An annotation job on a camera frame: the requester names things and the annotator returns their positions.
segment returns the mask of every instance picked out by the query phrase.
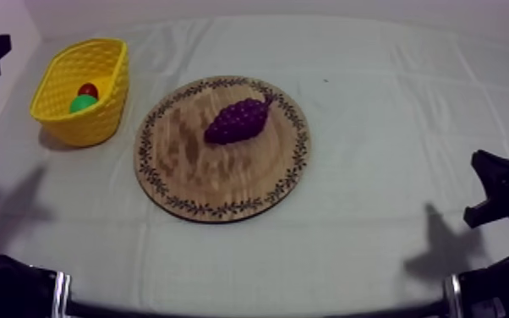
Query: wooden tray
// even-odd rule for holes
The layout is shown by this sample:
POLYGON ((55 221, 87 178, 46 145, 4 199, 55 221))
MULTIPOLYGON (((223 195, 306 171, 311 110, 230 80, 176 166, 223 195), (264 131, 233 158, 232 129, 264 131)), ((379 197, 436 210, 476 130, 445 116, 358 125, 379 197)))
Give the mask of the wooden tray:
POLYGON ((310 140, 302 110, 283 91, 238 76, 200 79, 164 97, 141 124, 134 147, 144 191, 176 217, 236 222, 273 207, 300 180, 310 140), (221 109, 274 94, 262 133, 209 145, 203 133, 221 109))

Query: yellow basket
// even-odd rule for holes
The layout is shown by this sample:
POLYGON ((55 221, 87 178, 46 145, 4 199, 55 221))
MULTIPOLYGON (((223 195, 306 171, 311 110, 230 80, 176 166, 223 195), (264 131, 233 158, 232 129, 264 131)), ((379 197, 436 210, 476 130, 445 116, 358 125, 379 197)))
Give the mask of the yellow basket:
POLYGON ((125 42, 91 39, 56 55, 30 106, 30 114, 53 136, 68 145, 98 144, 117 130, 129 90, 129 55, 125 42), (99 101, 69 113, 84 83, 92 83, 99 101))

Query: white tablecloth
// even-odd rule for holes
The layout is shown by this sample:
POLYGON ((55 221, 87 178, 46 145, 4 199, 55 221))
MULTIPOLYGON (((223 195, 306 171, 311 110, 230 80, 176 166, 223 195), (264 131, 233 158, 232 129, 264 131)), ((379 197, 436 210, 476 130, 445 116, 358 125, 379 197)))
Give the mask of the white tablecloth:
POLYGON ((484 198, 469 165, 509 157, 509 47, 438 30, 327 17, 196 19, 47 41, 0 117, 0 252, 74 277, 74 297, 141 310, 293 315, 435 299, 455 271, 509 255, 509 221, 468 231, 484 198), (30 99, 51 57, 93 36, 129 44, 118 132, 67 150, 30 99), (170 90, 236 74, 304 110, 298 187, 245 222, 171 217, 140 189, 136 129, 170 90))

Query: purple grapes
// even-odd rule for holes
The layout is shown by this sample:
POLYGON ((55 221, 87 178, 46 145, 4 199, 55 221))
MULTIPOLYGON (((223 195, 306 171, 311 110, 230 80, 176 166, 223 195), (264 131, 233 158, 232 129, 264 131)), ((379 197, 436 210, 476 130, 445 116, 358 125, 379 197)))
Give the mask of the purple grapes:
POLYGON ((206 143, 225 145, 260 134, 268 118, 272 96, 264 101, 252 98, 223 108, 204 133, 206 143))

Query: decorative border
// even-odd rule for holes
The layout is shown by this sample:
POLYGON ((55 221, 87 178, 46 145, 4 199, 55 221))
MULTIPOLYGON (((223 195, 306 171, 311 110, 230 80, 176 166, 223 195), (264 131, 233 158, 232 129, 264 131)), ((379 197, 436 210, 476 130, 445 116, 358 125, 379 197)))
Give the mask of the decorative border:
POLYGON ((283 94, 277 94, 272 88, 268 87, 267 84, 261 80, 248 79, 248 78, 211 78, 203 79, 197 83, 197 85, 190 86, 185 91, 181 91, 177 94, 167 97, 162 101, 161 105, 154 111, 150 112, 144 123, 140 133, 140 146, 138 148, 138 173, 142 173, 145 176, 145 181, 165 199, 165 205, 188 212, 191 216, 196 217, 198 215, 211 215, 222 220, 226 214, 238 214, 246 210, 255 211, 263 206, 265 203, 271 206, 278 203, 283 198, 284 194, 287 194, 296 185, 297 180, 301 177, 302 171, 306 167, 307 155, 309 154, 309 133, 306 127, 305 119, 301 118, 297 112, 297 108, 291 105, 284 98, 283 94), (167 185, 162 181, 159 172, 151 166, 152 160, 152 129, 154 128, 156 121, 164 117, 164 114, 169 109, 173 108, 173 105, 185 98, 191 97, 195 94, 201 93, 205 88, 221 88, 221 87, 232 87, 236 85, 249 85, 253 90, 258 91, 264 95, 271 95, 275 101, 278 101, 278 108, 284 113, 284 116, 292 126, 296 129, 296 145, 294 146, 292 159, 293 167, 287 169, 285 175, 278 179, 274 189, 268 192, 264 197, 258 197, 254 199, 242 200, 240 202, 225 202, 222 206, 210 206, 209 204, 198 204, 194 200, 182 200, 176 195, 170 195, 170 190, 167 185))

